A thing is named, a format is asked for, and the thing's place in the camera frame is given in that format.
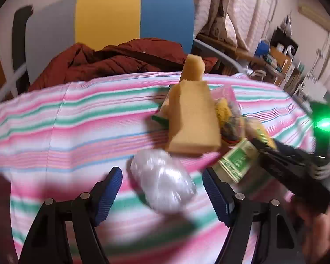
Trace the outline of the right hand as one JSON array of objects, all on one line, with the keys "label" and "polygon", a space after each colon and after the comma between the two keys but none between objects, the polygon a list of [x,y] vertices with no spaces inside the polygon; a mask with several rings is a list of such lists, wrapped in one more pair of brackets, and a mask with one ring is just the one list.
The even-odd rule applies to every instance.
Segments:
[{"label": "right hand", "polygon": [[330,263],[330,206],[325,213],[316,213],[297,196],[290,203],[306,226],[302,242],[305,262]]}]

